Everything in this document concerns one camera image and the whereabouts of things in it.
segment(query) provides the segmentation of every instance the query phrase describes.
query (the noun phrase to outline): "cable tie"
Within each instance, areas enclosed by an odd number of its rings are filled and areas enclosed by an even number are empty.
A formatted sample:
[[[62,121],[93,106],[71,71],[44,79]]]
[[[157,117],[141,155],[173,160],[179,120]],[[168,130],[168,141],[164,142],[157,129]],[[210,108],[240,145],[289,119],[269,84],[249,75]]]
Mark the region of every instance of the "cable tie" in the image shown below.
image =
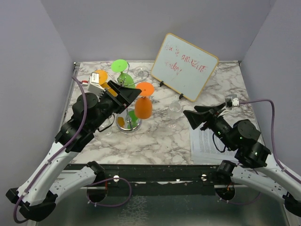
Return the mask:
[[[284,166],[283,169],[281,169],[281,172],[286,171],[286,169],[287,169],[287,166]]]

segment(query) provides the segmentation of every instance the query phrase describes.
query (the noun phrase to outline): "red handwritten text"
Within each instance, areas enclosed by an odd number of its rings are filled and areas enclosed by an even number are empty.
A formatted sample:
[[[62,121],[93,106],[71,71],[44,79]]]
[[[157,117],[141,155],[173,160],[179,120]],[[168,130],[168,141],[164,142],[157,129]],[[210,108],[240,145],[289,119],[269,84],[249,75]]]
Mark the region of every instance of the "red handwritten text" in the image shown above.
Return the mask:
[[[170,69],[172,69],[174,72],[177,73],[177,75],[182,71],[182,69],[180,69],[178,66],[177,66],[177,62],[172,64],[170,62],[165,62],[165,65],[168,66]]]
[[[167,42],[167,43],[165,44],[164,49],[167,50],[167,51],[171,51],[171,52],[174,51],[174,54],[175,54],[176,56],[178,56],[179,53],[180,53],[180,51],[179,51],[179,49],[177,48],[177,46],[174,47],[174,46],[170,45],[169,42]]]
[[[201,65],[199,61],[190,59],[190,56],[182,55],[181,60],[190,63],[192,67],[196,68],[199,72],[203,72],[207,66]]]

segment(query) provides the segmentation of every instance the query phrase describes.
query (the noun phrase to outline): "whiteboard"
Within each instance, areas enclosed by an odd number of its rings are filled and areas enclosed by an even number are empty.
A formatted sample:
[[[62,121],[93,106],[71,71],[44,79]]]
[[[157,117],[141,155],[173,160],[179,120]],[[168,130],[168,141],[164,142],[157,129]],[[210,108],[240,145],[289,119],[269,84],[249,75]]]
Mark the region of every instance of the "whiteboard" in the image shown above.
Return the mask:
[[[218,64],[218,58],[168,33],[151,75],[190,101],[196,101]]]

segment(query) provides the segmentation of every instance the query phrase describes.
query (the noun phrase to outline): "glass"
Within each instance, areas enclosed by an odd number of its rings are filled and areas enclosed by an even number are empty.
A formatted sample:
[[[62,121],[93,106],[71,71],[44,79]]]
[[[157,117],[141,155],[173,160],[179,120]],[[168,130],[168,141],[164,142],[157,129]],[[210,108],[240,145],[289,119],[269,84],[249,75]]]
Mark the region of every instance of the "glass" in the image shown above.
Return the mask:
[[[103,124],[99,127],[99,130],[103,130],[104,128],[106,128],[107,126],[111,125],[112,121],[111,118],[106,119]],[[101,134],[104,134],[106,136],[109,136],[112,134],[112,125],[110,127],[108,127],[105,131],[101,132]]]
[[[170,118],[168,127],[174,129],[176,127],[176,121],[181,117],[182,106],[178,101],[173,101],[168,107],[167,112],[168,117]]]
[[[141,124],[142,120],[136,116],[135,111],[132,108],[127,108],[116,117],[117,128],[125,133],[136,131]]]
[[[139,67],[136,67],[133,70],[133,74],[136,77],[141,78],[141,81],[143,81],[145,77],[149,76],[150,72],[149,72],[149,69],[146,66],[139,66]]]

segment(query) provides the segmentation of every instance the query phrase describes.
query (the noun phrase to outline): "paper sheet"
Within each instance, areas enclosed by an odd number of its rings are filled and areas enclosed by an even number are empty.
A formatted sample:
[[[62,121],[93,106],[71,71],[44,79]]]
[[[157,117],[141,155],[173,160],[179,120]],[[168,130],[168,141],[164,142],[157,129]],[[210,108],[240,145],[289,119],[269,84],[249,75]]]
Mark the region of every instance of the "paper sheet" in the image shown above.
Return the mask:
[[[190,128],[191,160],[194,161],[194,164],[219,164],[222,160],[238,162],[234,158],[236,151],[227,151],[226,149],[226,152],[220,153],[215,148],[212,133],[209,129],[201,131],[200,128],[196,128],[195,130]],[[214,140],[216,146],[222,151],[224,144],[217,137]]]

